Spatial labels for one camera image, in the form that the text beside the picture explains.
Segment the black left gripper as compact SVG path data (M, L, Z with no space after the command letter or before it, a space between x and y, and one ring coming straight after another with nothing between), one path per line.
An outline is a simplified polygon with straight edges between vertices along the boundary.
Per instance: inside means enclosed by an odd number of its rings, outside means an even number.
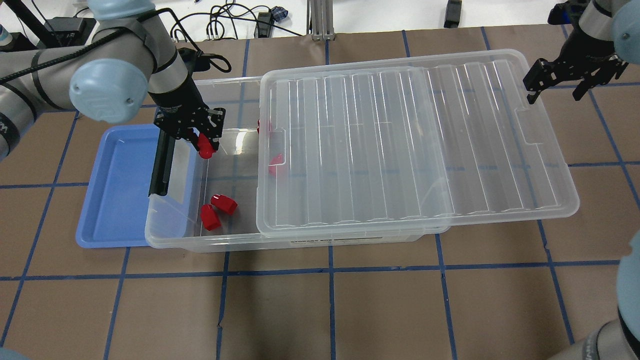
M226 109L210 108L202 100L200 93L186 89L176 89L166 93L154 93L153 102L158 107L158 115L153 124L170 137L185 139L199 152L199 133L209 139L212 152L220 147L223 135Z

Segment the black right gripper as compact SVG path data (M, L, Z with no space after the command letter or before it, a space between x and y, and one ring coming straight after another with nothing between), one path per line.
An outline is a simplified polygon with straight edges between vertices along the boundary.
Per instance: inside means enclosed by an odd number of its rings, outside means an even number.
M629 62L614 50L614 42L590 35L570 35L558 57L539 58L523 78L526 100L534 105L542 91L569 81L578 81L572 95L580 101L590 89L620 79Z

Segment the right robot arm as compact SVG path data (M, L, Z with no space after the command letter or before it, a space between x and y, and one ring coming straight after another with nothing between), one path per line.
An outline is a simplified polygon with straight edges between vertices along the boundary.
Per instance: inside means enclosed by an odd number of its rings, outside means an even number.
M573 98L618 79L630 64L639 63L640 3L637 0L567 0L550 11L551 25L570 24L554 60L539 58L523 78L526 100L535 104L548 88L576 81ZM631 252L621 258L615 281L617 317L585 338L556 353L554 360L637 360L640 340L639 235Z

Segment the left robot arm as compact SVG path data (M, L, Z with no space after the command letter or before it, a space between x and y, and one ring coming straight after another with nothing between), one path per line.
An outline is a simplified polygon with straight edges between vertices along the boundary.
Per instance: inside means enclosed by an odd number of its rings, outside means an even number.
M1 53L0 156L10 155L45 112L78 111L121 125L150 97L164 134L202 158L218 151L226 110L204 102L193 74L223 60L196 44L178 48L150 0L90 0L98 22L90 44Z

